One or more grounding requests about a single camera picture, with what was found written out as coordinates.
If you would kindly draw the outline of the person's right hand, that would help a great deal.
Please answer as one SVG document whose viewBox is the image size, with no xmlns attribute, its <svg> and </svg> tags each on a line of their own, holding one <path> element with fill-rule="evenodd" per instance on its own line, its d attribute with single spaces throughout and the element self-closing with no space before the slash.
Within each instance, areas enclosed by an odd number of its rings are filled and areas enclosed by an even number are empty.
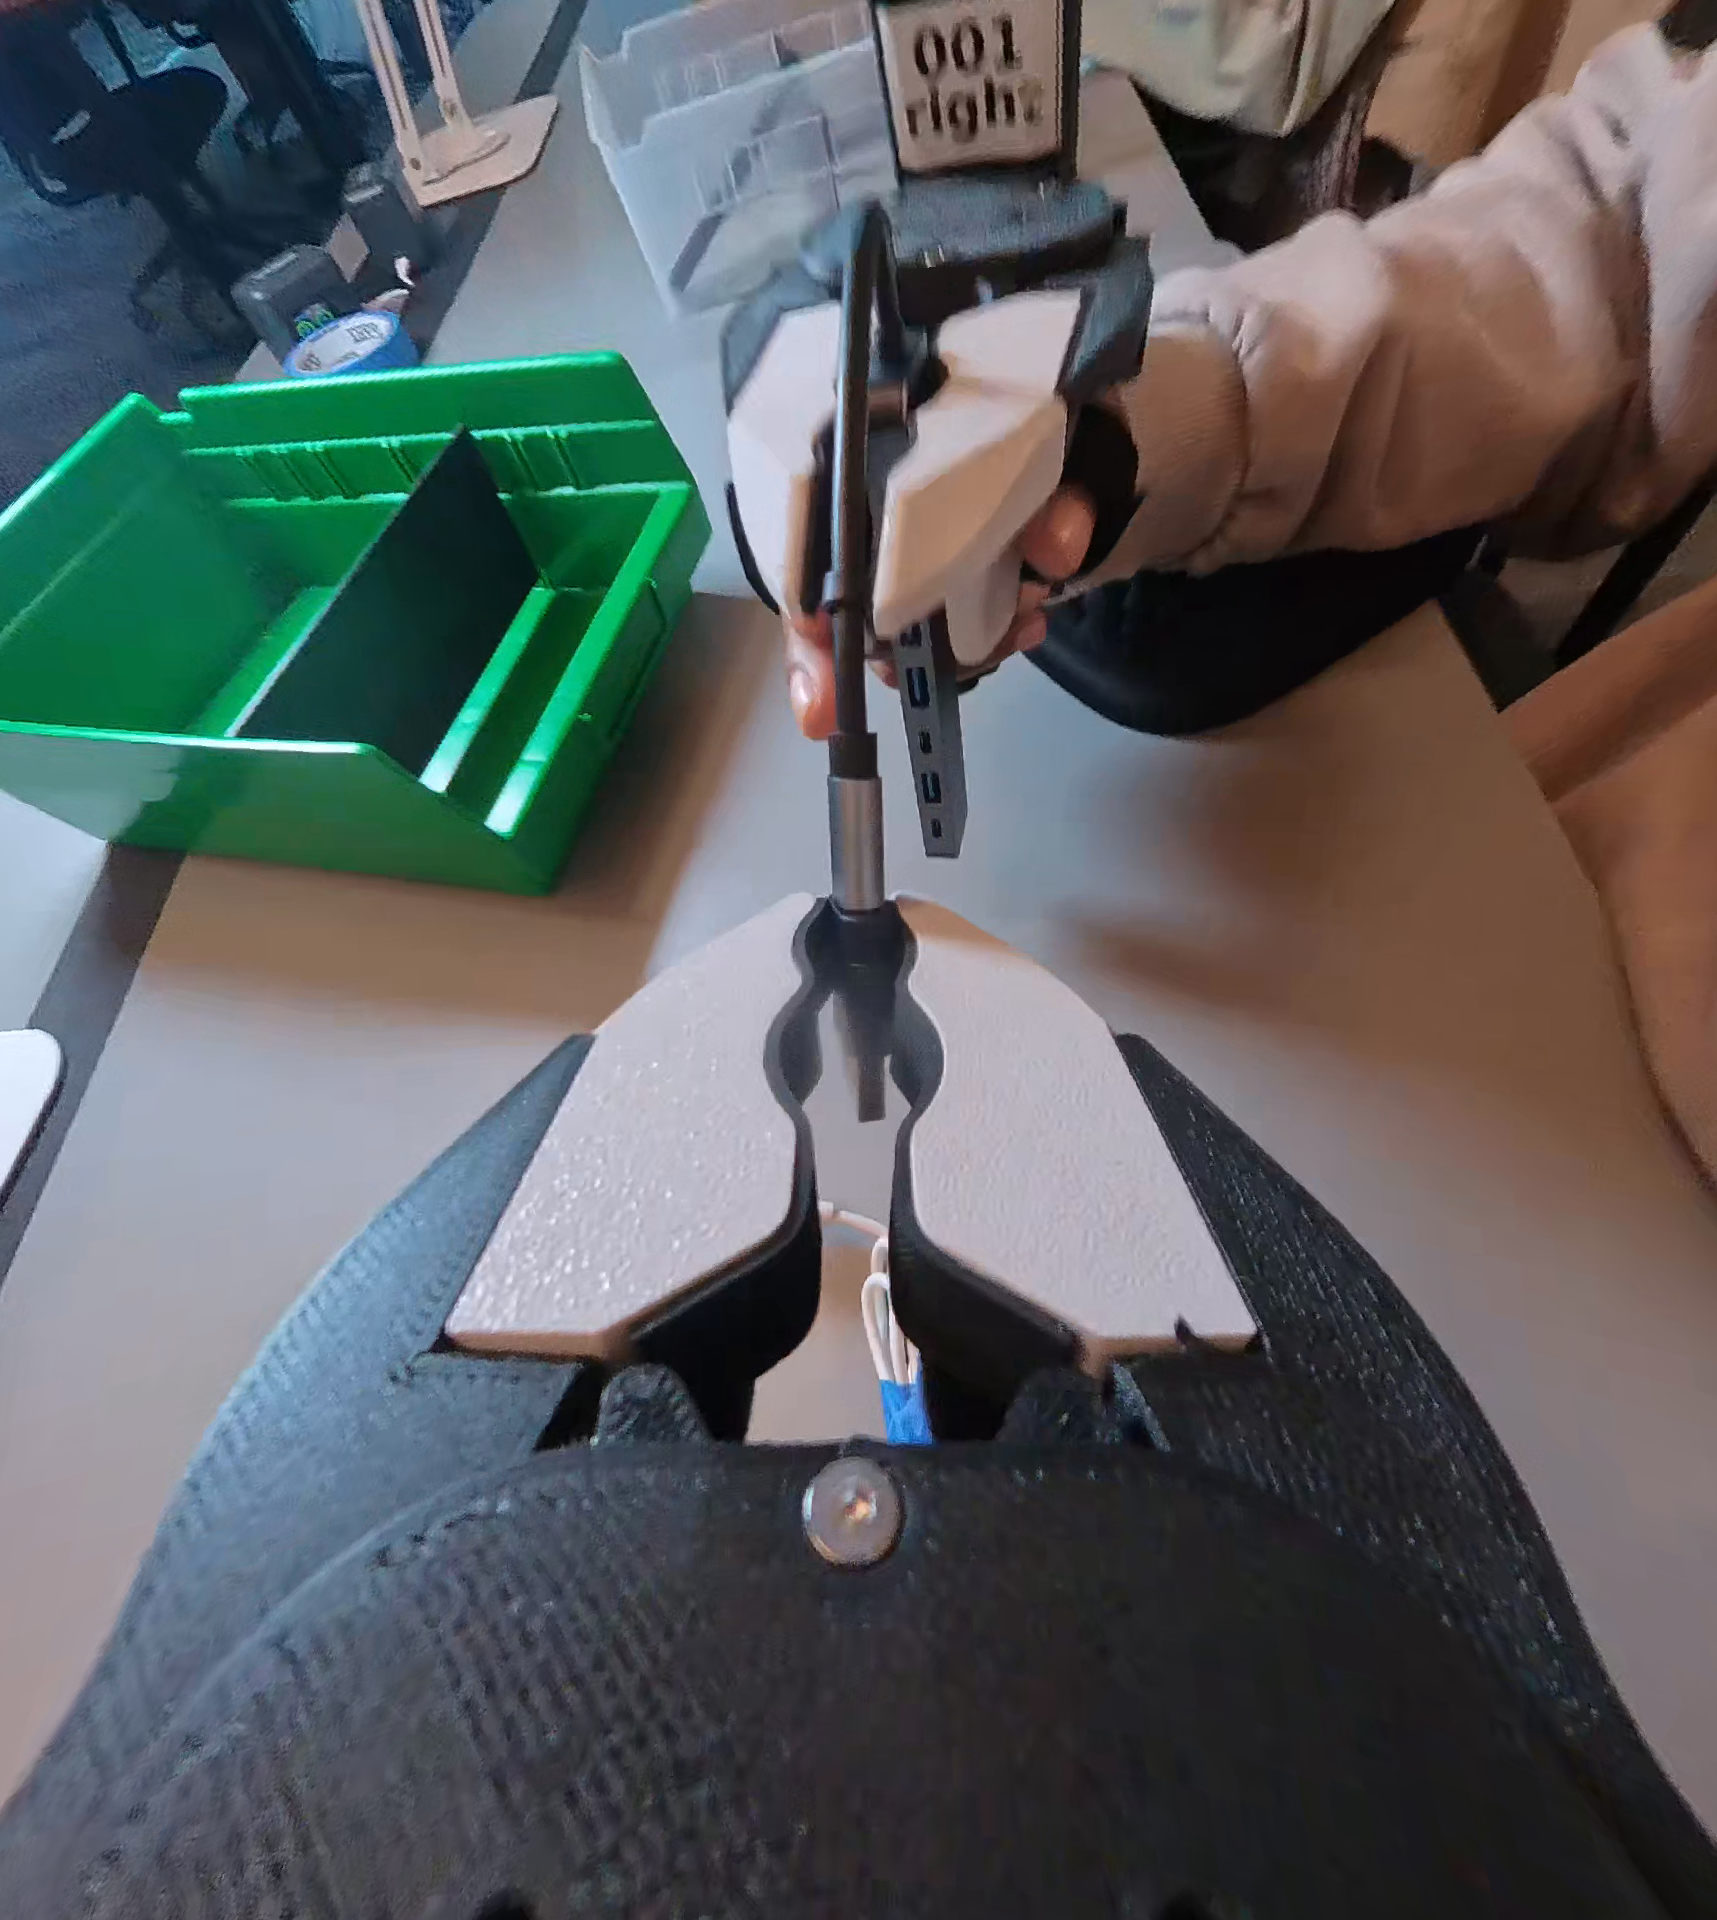
<svg viewBox="0 0 1717 1920">
<path fill-rule="evenodd" d="M 983 671 L 1038 649 L 1048 632 L 1048 602 L 1064 583 L 1084 573 L 1098 527 L 1088 488 L 1066 485 L 1024 531 L 1015 619 Z M 825 743 L 837 731 L 835 641 L 825 610 L 786 621 L 784 660 L 788 700 L 805 738 Z"/>
</svg>

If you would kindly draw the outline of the person's right forearm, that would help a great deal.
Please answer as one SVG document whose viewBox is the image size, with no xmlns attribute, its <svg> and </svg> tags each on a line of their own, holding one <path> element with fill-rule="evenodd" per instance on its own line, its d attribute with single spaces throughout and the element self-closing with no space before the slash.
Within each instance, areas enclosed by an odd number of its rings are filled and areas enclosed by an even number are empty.
<svg viewBox="0 0 1717 1920">
<path fill-rule="evenodd" d="M 1159 281 L 1098 578 L 1508 522 L 1631 541 L 1717 486 L 1717 41 L 1641 27 L 1371 221 Z"/>
</svg>

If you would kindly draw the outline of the black divider plate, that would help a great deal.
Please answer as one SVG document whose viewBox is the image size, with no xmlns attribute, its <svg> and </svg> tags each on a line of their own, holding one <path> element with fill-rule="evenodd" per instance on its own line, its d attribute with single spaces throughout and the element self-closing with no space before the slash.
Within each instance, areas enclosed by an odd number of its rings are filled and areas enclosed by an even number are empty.
<svg viewBox="0 0 1717 1920">
<path fill-rule="evenodd" d="M 420 776 L 536 583 L 482 447 L 458 428 L 257 673 L 224 736 L 373 749 Z"/>
</svg>

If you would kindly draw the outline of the black office chair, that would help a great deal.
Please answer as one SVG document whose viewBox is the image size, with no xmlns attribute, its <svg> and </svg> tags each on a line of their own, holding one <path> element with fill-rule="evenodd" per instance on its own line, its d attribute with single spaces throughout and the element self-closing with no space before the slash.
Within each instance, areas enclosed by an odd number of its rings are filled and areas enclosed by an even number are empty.
<svg viewBox="0 0 1717 1920">
<path fill-rule="evenodd" d="M 228 105 L 223 78 L 203 66 L 110 87 L 81 59 L 21 59 L 0 69 L 0 147 L 51 207 L 144 198 L 198 176 Z"/>
</svg>

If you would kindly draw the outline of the tan cloth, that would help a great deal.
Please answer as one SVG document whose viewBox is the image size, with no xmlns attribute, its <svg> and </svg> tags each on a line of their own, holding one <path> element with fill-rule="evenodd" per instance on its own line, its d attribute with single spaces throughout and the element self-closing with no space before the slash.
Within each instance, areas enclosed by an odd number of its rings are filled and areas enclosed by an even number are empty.
<svg viewBox="0 0 1717 1920">
<path fill-rule="evenodd" d="M 1237 132 L 1309 127 L 1386 56 L 1368 129 L 1447 164 L 1484 148 L 1609 37 L 1664 2 L 1088 2 L 1090 62 L 1161 105 Z"/>
</svg>

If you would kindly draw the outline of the blue tape roll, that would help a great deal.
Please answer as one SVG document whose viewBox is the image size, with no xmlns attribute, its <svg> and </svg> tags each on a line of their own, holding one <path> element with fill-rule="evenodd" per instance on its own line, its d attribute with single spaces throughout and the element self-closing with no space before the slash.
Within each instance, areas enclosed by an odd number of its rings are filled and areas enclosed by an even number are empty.
<svg viewBox="0 0 1717 1920">
<path fill-rule="evenodd" d="M 289 379 L 411 372 L 419 365 L 419 348 L 401 314 L 367 307 L 316 325 L 283 361 Z"/>
</svg>

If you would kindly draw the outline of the black battery pack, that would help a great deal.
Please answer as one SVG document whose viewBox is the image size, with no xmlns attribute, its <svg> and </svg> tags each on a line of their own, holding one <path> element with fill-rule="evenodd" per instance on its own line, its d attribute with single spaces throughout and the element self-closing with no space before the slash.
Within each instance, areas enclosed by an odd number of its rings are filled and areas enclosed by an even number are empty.
<svg viewBox="0 0 1717 1920">
<path fill-rule="evenodd" d="M 371 271 L 394 285 L 414 282 L 439 259 L 437 232 L 411 193 L 377 160 L 345 175 L 342 217 L 363 241 Z"/>
<path fill-rule="evenodd" d="M 231 301 L 279 365 L 310 335 L 356 309 L 350 281 L 316 245 L 273 255 L 232 285 Z"/>
</svg>

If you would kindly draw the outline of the wooden document stand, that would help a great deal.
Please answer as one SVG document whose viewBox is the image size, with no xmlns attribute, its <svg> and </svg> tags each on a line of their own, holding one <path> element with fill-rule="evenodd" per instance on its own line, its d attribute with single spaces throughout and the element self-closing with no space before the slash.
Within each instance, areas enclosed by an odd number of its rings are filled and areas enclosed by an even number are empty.
<svg viewBox="0 0 1717 1920">
<path fill-rule="evenodd" d="M 353 11 L 387 109 L 391 156 L 419 211 L 503 191 L 538 167 L 559 103 L 548 82 L 528 93 L 526 70 L 511 70 L 507 27 L 481 19 L 452 47 L 440 4 L 407 4 L 429 73 L 413 91 L 389 6 L 354 2 Z"/>
</svg>

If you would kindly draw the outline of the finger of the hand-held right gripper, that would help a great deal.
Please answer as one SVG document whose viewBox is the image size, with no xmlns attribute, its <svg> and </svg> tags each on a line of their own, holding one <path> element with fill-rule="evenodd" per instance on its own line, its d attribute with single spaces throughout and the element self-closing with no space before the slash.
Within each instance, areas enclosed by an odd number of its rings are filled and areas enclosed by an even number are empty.
<svg viewBox="0 0 1717 1920">
<path fill-rule="evenodd" d="M 1058 493 L 1070 439 L 1064 369 L 1085 313 L 1075 291 L 978 305 L 941 323 L 946 375 L 914 407 L 876 521 L 871 625 L 885 641 L 936 616 L 964 680 L 1015 625 L 1019 539 Z"/>
<path fill-rule="evenodd" d="M 843 333 L 837 302 L 727 314 L 727 521 L 749 588 L 784 616 L 818 613 L 837 585 Z"/>
</svg>

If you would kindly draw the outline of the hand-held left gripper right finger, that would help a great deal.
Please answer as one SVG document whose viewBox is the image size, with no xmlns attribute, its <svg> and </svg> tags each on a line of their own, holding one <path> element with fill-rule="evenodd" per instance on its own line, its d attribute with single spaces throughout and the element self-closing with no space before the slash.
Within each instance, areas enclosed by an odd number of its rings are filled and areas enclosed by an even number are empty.
<svg viewBox="0 0 1717 1920">
<path fill-rule="evenodd" d="M 893 1070 L 893 1304 L 924 1366 L 1008 1407 L 1045 1371 L 1189 1349 L 1260 1321 L 1121 1037 L 1028 953 L 923 899 Z"/>
</svg>

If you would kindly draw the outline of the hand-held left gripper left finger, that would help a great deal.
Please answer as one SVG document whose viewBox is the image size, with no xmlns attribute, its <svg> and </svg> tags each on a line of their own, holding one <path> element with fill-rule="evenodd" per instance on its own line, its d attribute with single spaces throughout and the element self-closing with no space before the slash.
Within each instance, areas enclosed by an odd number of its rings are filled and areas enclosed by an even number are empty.
<svg viewBox="0 0 1717 1920">
<path fill-rule="evenodd" d="M 774 1048 L 816 909 L 774 903 L 597 1029 L 444 1321 L 452 1349 L 658 1364 L 707 1412 L 750 1408 L 821 1306 L 814 1152 Z"/>
</svg>

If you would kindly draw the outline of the black textured wrist rest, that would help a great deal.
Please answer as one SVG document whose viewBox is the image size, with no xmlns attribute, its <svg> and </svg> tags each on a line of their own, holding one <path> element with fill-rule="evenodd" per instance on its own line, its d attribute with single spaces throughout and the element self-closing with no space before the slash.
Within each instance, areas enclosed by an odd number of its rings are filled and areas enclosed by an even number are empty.
<svg viewBox="0 0 1717 1920">
<path fill-rule="evenodd" d="M 1434 605 L 1488 532 L 1475 524 L 1207 574 L 1147 569 L 1055 607 L 1028 663 L 1116 726 L 1203 736 L 1271 708 Z"/>
</svg>

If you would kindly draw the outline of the green plastic bin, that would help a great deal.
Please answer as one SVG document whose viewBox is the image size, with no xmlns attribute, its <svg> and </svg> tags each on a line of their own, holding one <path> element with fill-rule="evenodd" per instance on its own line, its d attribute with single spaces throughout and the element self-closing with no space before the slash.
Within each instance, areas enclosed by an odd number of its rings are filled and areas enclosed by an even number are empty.
<svg viewBox="0 0 1717 1920">
<path fill-rule="evenodd" d="M 224 736 L 458 428 L 538 583 L 431 768 Z M 0 792 L 129 848 L 548 895 L 709 541 L 612 353 L 129 397 L 0 517 Z"/>
</svg>

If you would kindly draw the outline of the clear plastic compartment bin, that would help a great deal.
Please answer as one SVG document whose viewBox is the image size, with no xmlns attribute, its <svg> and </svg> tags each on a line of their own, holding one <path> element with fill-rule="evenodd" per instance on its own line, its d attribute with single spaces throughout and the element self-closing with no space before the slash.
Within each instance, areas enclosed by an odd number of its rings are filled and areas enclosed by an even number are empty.
<svg viewBox="0 0 1717 1920">
<path fill-rule="evenodd" d="M 578 53 L 591 142 L 680 318 L 897 193 L 868 4 L 589 4 Z"/>
</svg>

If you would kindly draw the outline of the grey slim usb hub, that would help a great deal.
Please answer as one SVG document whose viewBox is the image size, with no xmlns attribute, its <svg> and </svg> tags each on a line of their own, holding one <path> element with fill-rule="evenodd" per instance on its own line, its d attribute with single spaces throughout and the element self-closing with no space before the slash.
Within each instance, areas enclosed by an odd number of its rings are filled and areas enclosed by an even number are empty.
<svg viewBox="0 0 1717 1920">
<path fill-rule="evenodd" d="M 914 405 L 941 375 L 909 326 L 882 205 L 856 214 L 838 295 L 837 397 L 823 442 L 806 574 L 821 587 L 832 650 L 828 738 L 828 995 L 862 1124 L 882 1120 L 893 1059 L 897 969 L 906 949 L 885 889 L 882 785 L 867 698 L 875 577 L 872 521 L 882 485 L 910 447 Z"/>
</svg>

